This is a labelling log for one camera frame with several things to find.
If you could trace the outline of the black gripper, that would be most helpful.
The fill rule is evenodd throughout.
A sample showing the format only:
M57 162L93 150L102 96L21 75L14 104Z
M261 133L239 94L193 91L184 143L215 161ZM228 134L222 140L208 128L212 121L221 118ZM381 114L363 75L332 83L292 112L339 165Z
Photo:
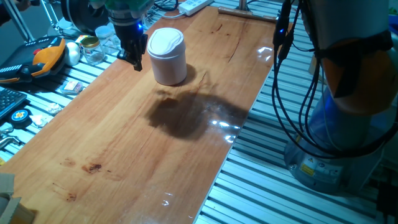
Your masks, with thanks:
M142 22L135 22L127 26L115 25L114 29L122 48L117 58L133 65L135 71L142 71L142 56L145 54L148 40L148 35L144 33L144 25Z

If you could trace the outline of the bare person hand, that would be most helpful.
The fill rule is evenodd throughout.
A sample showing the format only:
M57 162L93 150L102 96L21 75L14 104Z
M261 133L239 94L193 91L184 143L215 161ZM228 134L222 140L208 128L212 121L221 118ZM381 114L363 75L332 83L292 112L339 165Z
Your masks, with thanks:
M31 6L30 0L14 0L14 4L20 12L25 11Z

